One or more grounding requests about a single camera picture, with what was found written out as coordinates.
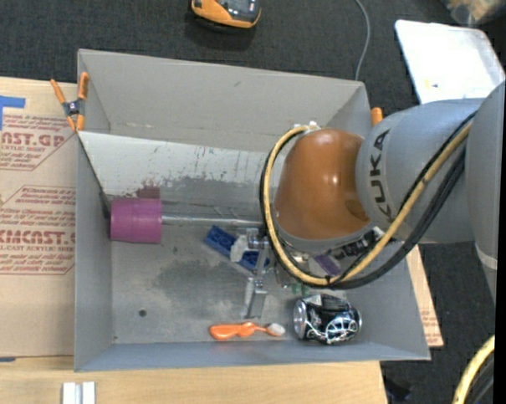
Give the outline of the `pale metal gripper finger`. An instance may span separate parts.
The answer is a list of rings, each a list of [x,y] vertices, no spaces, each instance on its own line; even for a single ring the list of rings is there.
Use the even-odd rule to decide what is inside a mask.
[[[267,296],[268,291],[264,288],[261,279],[248,279],[243,298],[243,318],[261,318],[263,316],[264,303]]]
[[[245,234],[240,234],[230,248],[230,260],[234,263],[243,259],[248,251],[258,251],[260,248],[258,230],[247,228]]]

